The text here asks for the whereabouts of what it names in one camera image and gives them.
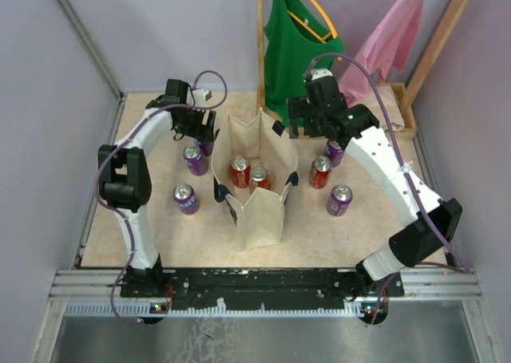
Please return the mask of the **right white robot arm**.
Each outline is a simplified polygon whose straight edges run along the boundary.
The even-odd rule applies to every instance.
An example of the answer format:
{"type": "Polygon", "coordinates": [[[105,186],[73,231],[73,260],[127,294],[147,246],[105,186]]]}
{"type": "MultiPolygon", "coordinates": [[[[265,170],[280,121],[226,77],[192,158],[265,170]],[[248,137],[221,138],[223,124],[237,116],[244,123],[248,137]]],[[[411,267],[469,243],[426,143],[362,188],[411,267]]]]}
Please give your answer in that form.
{"type": "Polygon", "coordinates": [[[414,267],[450,242],[461,218],[461,204],[445,201],[411,167],[399,162],[377,117],[365,106],[347,106],[337,81],[326,69],[305,77],[306,96],[288,100],[291,136],[324,136],[357,160],[392,203],[403,228],[357,266],[357,287],[376,295],[385,277],[414,267]]]}

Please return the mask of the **beige canvas tote bag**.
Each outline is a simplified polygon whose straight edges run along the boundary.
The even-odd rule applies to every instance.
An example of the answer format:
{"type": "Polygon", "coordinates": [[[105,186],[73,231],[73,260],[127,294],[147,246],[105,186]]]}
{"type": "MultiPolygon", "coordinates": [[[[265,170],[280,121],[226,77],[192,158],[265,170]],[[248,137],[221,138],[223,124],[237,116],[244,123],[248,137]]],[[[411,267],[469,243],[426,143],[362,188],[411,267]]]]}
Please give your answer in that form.
{"type": "Polygon", "coordinates": [[[288,193],[299,182],[298,152],[282,123],[263,111],[247,123],[228,114],[218,130],[210,164],[215,200],[228,207],[239,249],[280,243],[288,193]],[[234,184],[231,166],[237,156],[265,168],[268,190],[251,191],[234,184]]]}

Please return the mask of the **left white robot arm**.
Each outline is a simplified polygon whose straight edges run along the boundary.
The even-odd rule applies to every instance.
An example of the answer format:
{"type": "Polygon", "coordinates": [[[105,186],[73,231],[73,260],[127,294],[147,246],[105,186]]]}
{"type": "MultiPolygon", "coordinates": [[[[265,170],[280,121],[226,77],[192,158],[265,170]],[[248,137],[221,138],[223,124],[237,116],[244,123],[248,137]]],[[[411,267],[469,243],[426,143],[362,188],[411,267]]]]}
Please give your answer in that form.
{"type": "Polygon", "coordinates": [[[216,112],[207,106],[211,95],[208,89],[169,79],[164,93],[146,105],[129,133],[113,145],[100,146],[97,152],[96,200],[115,215],[128,251],[122,278],[137,282],[139,289],[151,297],[164,291],[166,277],[147,214],[153,190],[147,158],[170,132],[213,140],[216,112]]]}

